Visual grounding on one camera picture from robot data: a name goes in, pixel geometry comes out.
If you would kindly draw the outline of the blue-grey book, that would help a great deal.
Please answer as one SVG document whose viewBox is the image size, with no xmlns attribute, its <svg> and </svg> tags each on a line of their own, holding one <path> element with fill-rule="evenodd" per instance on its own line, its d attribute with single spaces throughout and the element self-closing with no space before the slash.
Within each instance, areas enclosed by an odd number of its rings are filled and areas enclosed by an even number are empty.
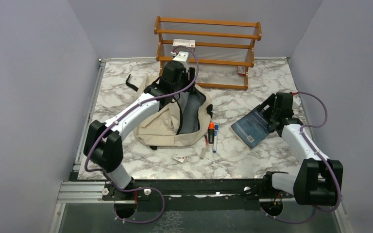
<svg viewBox="0 0 373 233">
<path fill-rule="evenodd" d="M 256 106 L 230 127 L 231 132 L 250 150 L 271 133 L 263 110 L 260 105 Z"/>
</svg>

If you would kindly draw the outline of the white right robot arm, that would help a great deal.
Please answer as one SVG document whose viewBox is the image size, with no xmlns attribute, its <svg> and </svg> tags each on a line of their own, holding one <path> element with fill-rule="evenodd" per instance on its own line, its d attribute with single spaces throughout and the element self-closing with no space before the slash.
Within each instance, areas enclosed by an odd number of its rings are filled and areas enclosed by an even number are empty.
<svg viewBox="0 0 373 233">
<path fill-rule="evenodd" d="M 293 195 L 299 205 L 334 211 L 342 200 L 343 164 L 323 153 L 306 133 L 308 126 L 294 117 L 295 95 L 277 92 L 256 107 L 267 121 L 270 132 L 277 132 L 287 142 L 301 164 L 297 174 L 267 172 L 261 192 L 272 198 L 284 191 Z"/>
</svg>

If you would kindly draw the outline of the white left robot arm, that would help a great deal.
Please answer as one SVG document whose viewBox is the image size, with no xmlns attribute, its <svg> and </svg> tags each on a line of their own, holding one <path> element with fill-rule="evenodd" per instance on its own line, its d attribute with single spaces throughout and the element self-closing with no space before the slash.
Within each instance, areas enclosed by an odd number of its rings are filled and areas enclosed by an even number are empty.
<svg viewBox="0 0 373 233">
<path fill-rule="evenodd" d="M 199 67 L 187 67 L 186 62 L 169 61 L 162 75 L 146 86 L 129 107 L 106 122 L 90 123 L 83 149 L 85 171 L 92 172 L 88 163 L 95 163 L 96 170 L 104 172 L 115 185 L 119 198 L 131 197 L 133 177 L 122 164 L 124 139 L 144 120 L 170 104 L 175 96 L 193 90 L 199 71 Z"/>
</svg>

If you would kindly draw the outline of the beige canvas backpack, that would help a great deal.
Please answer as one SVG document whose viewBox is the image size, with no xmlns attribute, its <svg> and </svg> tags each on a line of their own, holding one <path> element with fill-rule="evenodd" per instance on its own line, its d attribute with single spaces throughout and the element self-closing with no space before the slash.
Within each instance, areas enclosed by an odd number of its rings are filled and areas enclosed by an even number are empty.
<svg viewBox="0 0 373 233">
<path fill-rule="evenodd" d="M 195 92 L 176 95 L 172 103 L 145 119 L 134 137 L 149 147 L 187 147 L 199 141 L 212 121 L 213 104 L 199 85 Z"/>
</svg>

